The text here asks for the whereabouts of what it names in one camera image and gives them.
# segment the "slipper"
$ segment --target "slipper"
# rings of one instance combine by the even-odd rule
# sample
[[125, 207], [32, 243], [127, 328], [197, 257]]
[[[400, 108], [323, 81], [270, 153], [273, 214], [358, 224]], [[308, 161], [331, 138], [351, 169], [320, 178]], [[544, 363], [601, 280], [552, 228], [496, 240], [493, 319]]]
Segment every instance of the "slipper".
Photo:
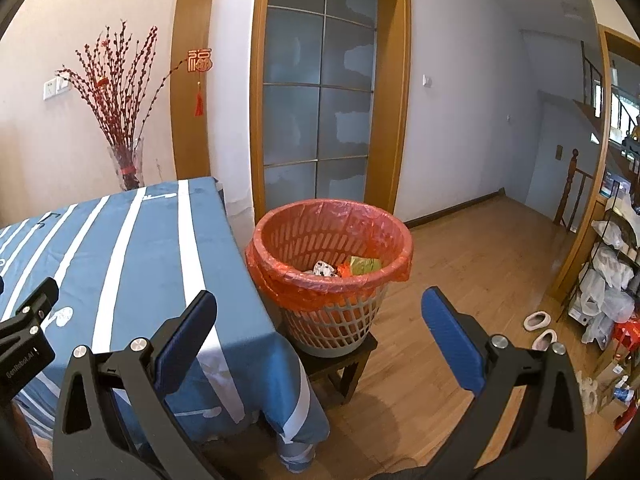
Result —
[[531, 345], [534, 350], [546, 351], [547, 348], [553, 343], [558, 341], [558, 334], [552, 328], [547, 328], [542, 334], [540, 334]]
[[544, 310], [539, 310], [534, 312], [530, 316], [527, 316], [524, 320], [524, 329], [533, 332], [539, 328], [544, 328], [545, 326], [549, 326], [551, 323], [551, 316], [547, 314]]

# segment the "blue tablecloth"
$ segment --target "blue tablecloth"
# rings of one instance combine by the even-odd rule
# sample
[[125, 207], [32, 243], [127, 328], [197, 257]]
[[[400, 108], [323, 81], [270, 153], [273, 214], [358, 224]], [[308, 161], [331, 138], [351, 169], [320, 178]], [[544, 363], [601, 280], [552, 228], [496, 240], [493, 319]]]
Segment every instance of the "blue tablecloth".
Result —
[[150, 337], [203, 288], [216, 297], [218, 319], [180, 390], [166, 399], [187, 434], [202, 442], [232, 433], [262, 411], [284, 443], [303, 445], [293, 462], [308, 460], [309, 445], [328, 435], [302, 364], [246, 271], [213, 178], [105, 196], [0, 230], [0, 276], [2, 320], [44, 277], [60, 287], [42, 323], [56, 358], [17, 396], [39, 436], [52, 437], [73, 348], [107, 352]]

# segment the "light switch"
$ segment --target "light switch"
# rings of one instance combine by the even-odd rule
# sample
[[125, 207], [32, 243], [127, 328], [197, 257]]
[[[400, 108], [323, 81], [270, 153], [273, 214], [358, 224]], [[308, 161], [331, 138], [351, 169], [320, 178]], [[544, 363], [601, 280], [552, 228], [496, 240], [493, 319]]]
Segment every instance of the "light switch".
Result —
[[43, 100], [51, 99], [54, 95], [56, 95], [57, 82], [56, 78], [49, 79], [46, 83], [44, 83], [44, 91], [42, 95]]
[[56, 76], [56, 94], [62, 94], [63, 92], [67, 92], [71, 90], [71, 83], [66, 76]]

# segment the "frosted glass door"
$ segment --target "frosted glass door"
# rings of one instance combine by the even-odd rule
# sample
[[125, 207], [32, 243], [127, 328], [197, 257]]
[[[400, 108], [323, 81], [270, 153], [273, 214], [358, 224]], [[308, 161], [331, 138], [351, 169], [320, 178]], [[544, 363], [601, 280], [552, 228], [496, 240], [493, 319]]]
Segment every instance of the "frosted glass door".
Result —
[[263, 153], [267, 210], [364, 199], [378, 0], [269, 0]]

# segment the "red tassel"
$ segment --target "red tassel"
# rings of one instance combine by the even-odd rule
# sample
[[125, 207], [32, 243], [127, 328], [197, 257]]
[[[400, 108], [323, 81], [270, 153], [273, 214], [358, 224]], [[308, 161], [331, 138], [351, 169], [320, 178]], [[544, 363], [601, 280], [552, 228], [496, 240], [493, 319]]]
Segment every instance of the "red tassel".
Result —
[[202, 92], [200, 91], [200, 82], [198, 81], [198, 95], [196, 96], [196, 117], [204, 115], [204, 101]]

